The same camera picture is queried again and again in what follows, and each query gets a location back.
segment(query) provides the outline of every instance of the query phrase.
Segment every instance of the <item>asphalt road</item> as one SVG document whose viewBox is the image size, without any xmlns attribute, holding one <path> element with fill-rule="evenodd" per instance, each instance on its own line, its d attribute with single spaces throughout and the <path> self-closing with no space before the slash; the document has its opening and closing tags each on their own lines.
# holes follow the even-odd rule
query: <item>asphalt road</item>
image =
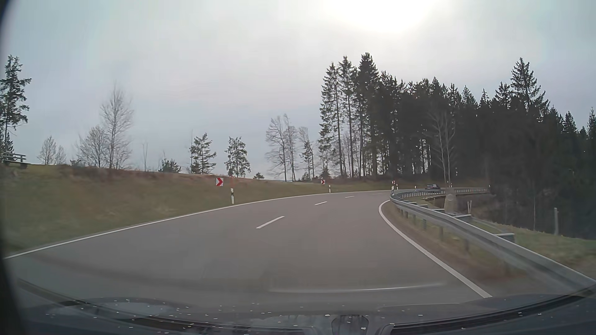
<svg viewBox="0 0 596 335">
<path fill-rule="evenodd" d="M 7 263 L 15 278 L 77 299 L 156 298 L 206 311 L 255 304 L 361 309 L 481 299 L 387 224 L 379 206 L 388 195 L 317 194 L 227 207 Z"/>
</svg>

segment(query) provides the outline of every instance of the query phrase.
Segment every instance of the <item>birch tree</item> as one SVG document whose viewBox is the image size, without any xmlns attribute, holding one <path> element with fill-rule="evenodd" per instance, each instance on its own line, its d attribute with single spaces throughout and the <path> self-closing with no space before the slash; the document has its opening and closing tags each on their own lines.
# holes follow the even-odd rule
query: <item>birch tree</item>
<svg viewBox="0 0 596 335">
<path fill-rule="evenodd" d="M 89 130 L 87 136 L 79 136 L 79 142 L 76 144 L 77 158 L 88 166 L 104 168 L 109 160 L 110 148 L 109 136 L 100 126 L 95 126 Z"/>
<path fill-rule="evenodd" d="M 451 186 L 451 167 L 455 162 L 454 136 L 455 126 L 450 115 L 443 110 L 432 109 L 429 112 L 430 129 L 433 145 L 440 167 L 443 170 L 445 184 Z"/>
<path fill-rule="evenodd" d="M 294 159 L 294 155 L 296 153 L 298 131 L 296 131 L 296 127 L 290 124 L 290 119 L 287 114 L 284 114 L 284 127 L 285 145 L 287 147 L 285 151 L 287 152 L 288 158 L 287 162 L 292 172 L 292 181 L 296 181 L 296 160 Z"/>
<path fill-rule="evenodd" d="M 38 159 L 43 165 L 50 165 L 54 164 L 55 158 L 56 142 L 54 141 L 53 137 L 50 136 L 44 140 L 38 155 Z"/>
<path fill-rule="evenodd" d="M 101 105 L 102 127 L 108 141 L 107 165 L 110 169 L 122 168 L 132 154 L 131 140 L 126 135 L 134 115 L 130 106 L 130 99 L 116 86 L 108 100 Z"/>
<path fill-rule="evenodd" d="M 285 129 L 281 117 L 277 116 L 271 119 L 269 128 L 265 132 L 265 141 L 271 147 L 271 150 L 265 154 L 265 159 L 273 164 L 270 171 L 275 176 L 283 173 L 284 180 L 288 181 Z"/>
<path fill-rule="evenodd" d="M 54 158 L 54 164 L 66 164 L 66 153 L 64 152 L 64 147 L 62 145 L 58 146 L 58 150 L 56 151 L 56 157 Z"/>
</svg>

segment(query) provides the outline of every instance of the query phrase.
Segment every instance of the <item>grassy slope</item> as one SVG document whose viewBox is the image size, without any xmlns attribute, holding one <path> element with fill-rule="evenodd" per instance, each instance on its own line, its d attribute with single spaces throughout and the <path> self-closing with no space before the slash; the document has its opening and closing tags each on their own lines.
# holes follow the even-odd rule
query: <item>grassy slope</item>
<svg viewBox="0 0 596 335">
<path fill-rule="evenodd" d="M 230 179 L 214 176 L 2 166 L 3 228 L 10 251 L 230 205 Z M 388 190 L 389 182 L 334 185 L 334 192 Z M 234 178 L 235 203 L 326 193 L 327 185 Z"/>
</svg>

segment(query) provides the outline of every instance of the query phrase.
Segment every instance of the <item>fence post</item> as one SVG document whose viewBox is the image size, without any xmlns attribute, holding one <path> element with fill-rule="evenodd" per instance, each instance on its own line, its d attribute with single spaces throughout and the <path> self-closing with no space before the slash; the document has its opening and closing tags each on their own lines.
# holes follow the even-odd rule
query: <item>fence post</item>
<svg viewBox="0 0 596 335">
<path fill-rule="evenodd" d="M 555 207 L 555 235 L 558 235 L 558 209 Z"/>
</svg>

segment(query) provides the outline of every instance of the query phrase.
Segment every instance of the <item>windshield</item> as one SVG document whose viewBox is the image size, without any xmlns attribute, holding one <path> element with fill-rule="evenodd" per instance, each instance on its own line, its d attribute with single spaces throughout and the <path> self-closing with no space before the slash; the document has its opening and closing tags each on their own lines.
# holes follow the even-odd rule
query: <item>windshield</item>
<svg viewBox="0 0 596 335">
<path fill-rule="evenodd" d="M 380 335 L 590 297 L 595 10 L 11 1 L 15 322 Z"/>
</svg>

